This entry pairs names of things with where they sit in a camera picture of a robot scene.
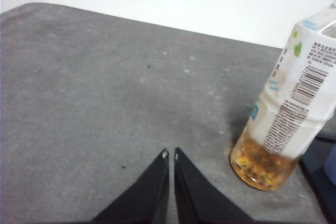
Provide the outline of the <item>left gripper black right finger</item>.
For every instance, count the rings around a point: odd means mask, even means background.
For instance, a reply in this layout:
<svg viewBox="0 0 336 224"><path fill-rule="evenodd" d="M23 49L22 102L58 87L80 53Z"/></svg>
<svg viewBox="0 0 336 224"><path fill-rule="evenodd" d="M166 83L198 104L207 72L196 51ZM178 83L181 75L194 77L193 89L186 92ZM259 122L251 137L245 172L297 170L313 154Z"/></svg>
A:
<svg viewBox="0 0 336 224"><path fill-rule="evenodd" d="M181 148L175 149L174 188L179 223L253 223L214 187Z"/></svg>

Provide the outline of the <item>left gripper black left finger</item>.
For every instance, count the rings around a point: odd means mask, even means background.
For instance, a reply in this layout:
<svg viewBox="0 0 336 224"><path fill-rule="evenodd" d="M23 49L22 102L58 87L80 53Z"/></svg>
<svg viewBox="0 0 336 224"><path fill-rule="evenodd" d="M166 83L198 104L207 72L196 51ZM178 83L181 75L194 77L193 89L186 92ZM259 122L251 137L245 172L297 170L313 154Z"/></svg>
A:
<svg viewBox="0 0 336 224"><path fill-rule="evenodd" d="M135 183L93 222L166 223L169 187L169 152L163 149Z"/></svg>

